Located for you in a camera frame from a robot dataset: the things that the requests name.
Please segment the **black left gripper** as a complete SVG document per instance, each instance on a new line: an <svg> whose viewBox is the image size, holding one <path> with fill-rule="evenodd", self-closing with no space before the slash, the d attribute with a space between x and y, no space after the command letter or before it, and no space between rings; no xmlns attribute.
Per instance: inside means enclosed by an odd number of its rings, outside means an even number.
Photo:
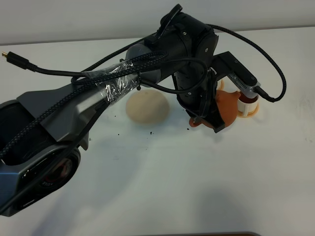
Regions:
<svg viewBox="0 0 315 236"><path fill-rule="evenodd" d="M209 110L214 93L208 69L218 39L211 26L179 9L160 21L159 44L172 60L162 71L172 76L177 100L190 116L189 125L204 125L215 133L225 129L218 109Z"/></svg>

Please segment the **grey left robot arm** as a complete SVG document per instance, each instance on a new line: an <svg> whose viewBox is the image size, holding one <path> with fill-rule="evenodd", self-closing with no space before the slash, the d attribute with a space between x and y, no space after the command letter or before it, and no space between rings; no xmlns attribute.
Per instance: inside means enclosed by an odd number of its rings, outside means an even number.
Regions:
<svg viewBox="0 0 315 236"><path fill-rule="evenodd" d="M218 36L180 10L157 32L121 49L126 57L106 69L100 60L82 72L47 70L13 52L6 61L45 75L67 76L69 85L30 91L0 106L0 213L10 217L64 186L80 163L79 148L100 115L142 86L175 94L192 119L225 128L211 68Z"/></svg>

